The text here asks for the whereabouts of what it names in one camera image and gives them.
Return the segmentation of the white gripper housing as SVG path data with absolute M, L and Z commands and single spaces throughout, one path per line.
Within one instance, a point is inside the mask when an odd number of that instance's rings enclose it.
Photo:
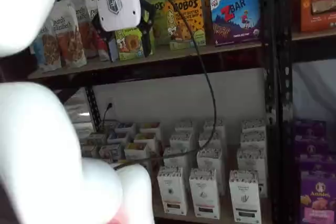
M 112 31 L 139 25 L 144 57 L 152 51 L 150 31 L 154 24 L 155 6 L 146 0 L 96 0 L 98 14 L 92 24 L 97 34 L 106 42 L 112 39 Z

